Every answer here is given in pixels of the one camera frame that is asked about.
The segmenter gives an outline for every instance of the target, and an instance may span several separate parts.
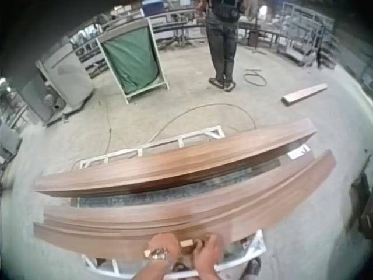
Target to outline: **metal watch band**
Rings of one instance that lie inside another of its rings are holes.
[[[172,269],[173,262],[170,260],[170,253],[166,249],[155,249],[150,252],[147,260],[164,260],[168,262],[169,269]]]

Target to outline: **green fabric bag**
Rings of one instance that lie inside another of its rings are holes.
[[[115,37],[102,46],[126,95],[146,87],[158,77],[148,27]]]

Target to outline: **hand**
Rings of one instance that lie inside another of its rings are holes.
[[[166,249],[169,253],[170,261],[176,263],[179,253],[180,244],[176,236],[172,233],[160,233],[151,239],[148,244],[148,249],[153,251],[155,249]]]
[[[204,12],[205,11],[205,9],[206,9],[206,3],[204,3],[204,1],[200,1],[199,3],[198,3],[198,5],[197,5],[197,7],[196,7],[196,10],[198,11],[198,12]]]
[[[197,240],[197,246],[193,252],[194,267],[199,276],[201,274],[215,274],[214,265],[223,256],[223,239],[215,234],[209,236],[205,246],[201,240]]]

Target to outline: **wood veneer strip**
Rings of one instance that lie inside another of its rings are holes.
[[[241,240],[258,229],[265,229],[291,213],[329,176],[336,162],[330,151],[314,160],[294,177],[279,185],[277,191],[248,207],[237,205],[228,217],[207,225],[197,225],[174,232],[179,240],[200,238],[206,232],[222,235],[226,244]],[[152,235],[124,236],[125,230],[88,232],[34,223],[35,237],[58,247],[100,258],[138,260]]]
[[[305,119],[156,155],[42,176],[35,190],[55,197],[84,197],[182,186],[278,158],[314,133],[313,123]]]
[[[308,166],[312,153],[250,180],[189,198],[115,208],[45,206],[44,217],[68,225],[102,229],[151,229],[200,221],[254,199]]]
[[[306,98],[309,98],[327,88],[328,88],[328,85],[323,83],[321,85],[311,86],[306,89],[298,90],[297,92],[289,93],[288,95],[283,96],[282,102],[285,105],[290,106],[290,105],[293,105],[294,103],[297,103]]]

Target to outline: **light wooden board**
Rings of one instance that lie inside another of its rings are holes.
[[[260,128],[156,155],[42,176],[35,190],[55,197],[84,197],[182,186],[278,158],[314,133],[309,119]]]
[[[296,102],[299,102],[299,101],[302,101],[306,98],[309,98],[311,97],[312,95],[315,95],[325,89],[328,88],[328,85],[323,83],[321,85],[317,85],[317,86],[311,86],[311,87],[308,87],[306,89],[302,89],[302,90],[299,90],[297,92],[293,92],[293,93],[290,93],[288,95],[285,95],[284,97],[282,97],[282,102],[287,105],[287,106],[290,106],[290,105],[293,105],[295,104]]]

